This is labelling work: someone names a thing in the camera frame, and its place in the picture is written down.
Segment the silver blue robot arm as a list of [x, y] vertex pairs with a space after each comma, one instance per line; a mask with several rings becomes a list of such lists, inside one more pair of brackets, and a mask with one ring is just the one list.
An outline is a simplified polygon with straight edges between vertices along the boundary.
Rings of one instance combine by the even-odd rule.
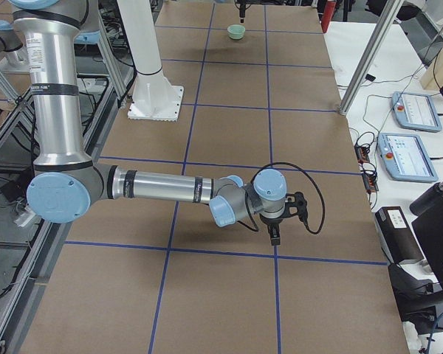
[[87, 150], [84, 142], [75, 60], [79, 36], [100, 38], [98, 3], [13, 1], [12, 8], [30, 64], [39, 154], [26, 199], [36, 215], [70, 223], [97, 201], [118, 198], [204, 204], [220, 227], [249, 218], [250, 229], [257, 231], [264, 223], [274, 246], [281, 242], [283, 220], [308, 221], [306, 199], [301, 192], [288, 193], [277, 163], [263, 166], [247, 183], [238, 176], [181, 176], [100, 163], [101, 148]]

